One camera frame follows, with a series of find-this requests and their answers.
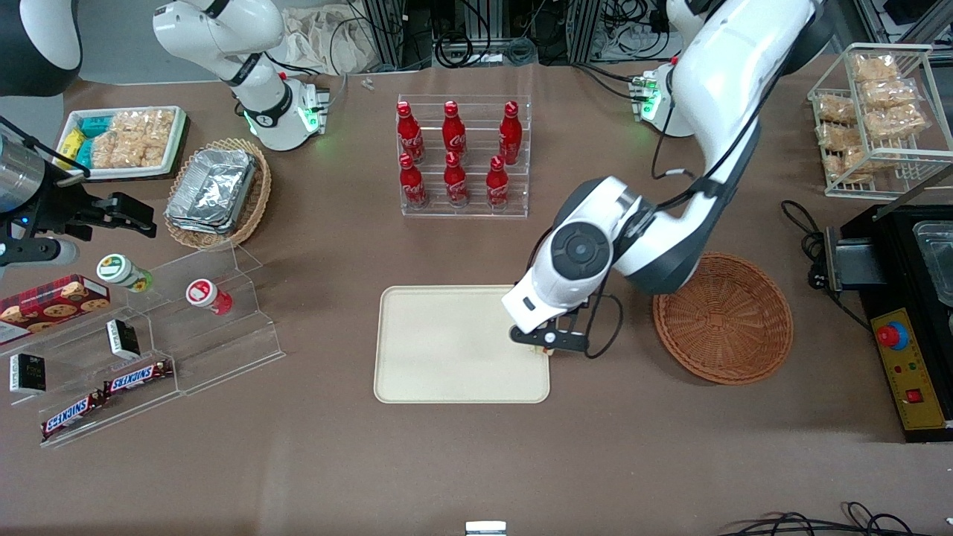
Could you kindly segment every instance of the clear acrylic display stand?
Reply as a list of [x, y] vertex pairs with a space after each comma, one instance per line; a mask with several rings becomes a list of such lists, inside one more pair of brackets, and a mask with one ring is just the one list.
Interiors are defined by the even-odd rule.
[[[175, 374], [109, 398], [41, 444], [61, 446], [119, 423], [160, 403], [197, 393], [265, 363], [284, 357], [271, 318], [258, 309], [250, 272], [261, 263], [240, 246], [225, 242], [151, 270], [152, 288], [127, 293], [111, 287], [113, 308], [55, 326], [5, 348], [3, 359], [27, 353], [46, 360], [47, 392], [14, 405], [38, 408], [39, 423], [56, 415], [108, 381], [152, 362], [171, 359]], [[207, 278], [233, 298], [228, 315], [217, 316], [185, 300], [192, 281]], [[106, 323], [130, 323], [141, 358], [126, 361], [110, 351]], [[37, 426], [37, 441], [42, 434]]]
[[[400, 191], [400, 209], [408, 217], [495, 217], [526, 218], [530, 210], [530, 132], [533, 125], [533, 107], [529, 95], [401, 95], [398, 100], [411, 104], [414, 117], [423, 131], [424, 161], [417, 165], [423, 175], [424, 188], [430, 203], [415, 210], [407, 205], [403, 189]], [[467, 154], [463, 169], [467, 172], [467, 190], [470, 203], [457, 209], [451, 206], [443, 182], [446, 151], [443, 147], [443, 104], [455, 100], [460, 119], [467, 129]], [[508, 100], [519, 103], [519, 122], [523, 127], [519, 158], [513, 166], [506, 166], [510, 177], [509, 203], [506, 210], [493, 212], [487, 203], [486, 175], [490, 172], [490, 158], [499, 153], [499, 123], [503, 120], [503, 106]], [[403, 153], [400, 140], [396, 141], [397, 156]], [[399, 176], [400, 166], [394, 160]]]

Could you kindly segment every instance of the aluminum foil container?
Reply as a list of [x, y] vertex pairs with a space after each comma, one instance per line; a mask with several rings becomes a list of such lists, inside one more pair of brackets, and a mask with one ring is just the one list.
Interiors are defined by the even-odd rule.
[[199, 152], [182, 175], [166, 218], [181, 229], [229, 233], [241, 215], [254, 168], [254, 156], [244, 151]]

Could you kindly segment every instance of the red button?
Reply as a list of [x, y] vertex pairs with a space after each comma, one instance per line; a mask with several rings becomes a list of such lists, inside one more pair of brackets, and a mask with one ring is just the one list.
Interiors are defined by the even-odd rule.
[[923, 393], [920, 389], [908, 389], [906, 392], [906, 401], [910, 403], [923, 402]]
[[887, 348], [892, 348], [900, 344], [900, 330], [892, 325], [877, 328], [877, 342]]

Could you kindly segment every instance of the brown woven basket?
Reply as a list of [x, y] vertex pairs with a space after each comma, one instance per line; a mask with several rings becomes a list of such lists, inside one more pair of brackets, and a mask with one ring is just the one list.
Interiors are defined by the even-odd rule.
[[[229, 235], [213, 235], [210, 233], [186, 231], [185, 229], [179, 229], [172, 225], [168, 218], [166, 218], [166, 227], [169, 228], [169, 234], [175, 238], [176, 242], [193, 248], [207, 248], [229, 239], [233, 244], [240, 244], [252, 235], [258, 223], [261, 222], [261, 218], [265, 215], [265, 205], [268, 204], [268, 196], [272, 192], [272, 172], [268, 169], [268, 162], [265, 160], [265, 155], [261, 153], [261, 150], [244, 139], [220, 139], [213, 141], [202, 149], [199, 149], [199, 151], [204, 151], [205, 149], [223, 149], [225, 151], [241, 150], [253, 155], [255, 160], [257, 160], [257, 167], [252, 177], [252, 186], [249, 188], [248, 197], [245, 200], [245, 207], [242, 209], [238, 224], [235, 226], [235, 230]], [[185, 164], [179, 168], [179, 173], [175, 176], [175, 182], [172, 184], [172, 191], [169, 193], [169, 200], [172, 200], [172, 196], [174, 196], [175, 191], [178, 190], [179, 183], [182, 182], [182, 175], [185, 174], [185, 171], [189, 168], [189, 164], [192, 163], [192, 159], [195, 158], [197, 154], [198, 151], [193, 153], [192, 156], [189, 156]]]
[[655, 296], [662, 344], [706, 380], [742, 385], [774, 374], [791, 351], [794, 321], [784, 294], [743, 258], [706, 253], [675, 294]]

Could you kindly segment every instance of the coca-cola bottle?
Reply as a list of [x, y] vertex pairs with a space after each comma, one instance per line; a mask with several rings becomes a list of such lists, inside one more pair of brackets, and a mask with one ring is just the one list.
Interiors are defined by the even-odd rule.
[[506, 210], [509, 183], [510, 177], [503, 169], [503, 157], [496, 155], [490, 158], [490, 173], [486, 175], [486, 199], [493, 212]]
[[499, 124], [499, 153], [507, 166], [517, 163], [522, 140], [523, 126], [519, 124], [519, 105], [515, 100], [511, 100], [503, 107], [503, 122]]
[[447, 197], [450, 206], [462, 209], [470, 202], [467, 192], [467, 174], [460, 167], [459, 153], [447, 153], [447, 168], [443, 170], [443, 181], [447, 183]]
[[447, 153], [467, 154], [467, 129], [460, 120], [459, 107], [453, 100], [443, 105], [443, 146]]
[[423, 187], [423, 176], [414, 165], [414, 158], [407, 153], [400, 156], [400, 186], [408, 207], [420, 210], [427, 206], [429, 199]]
[[415, 164], [423, 161], [423, 133], [411, 113], [411, 105], [406, 100], [397, 103], [397, 139], [404, 152], [414, 159]]

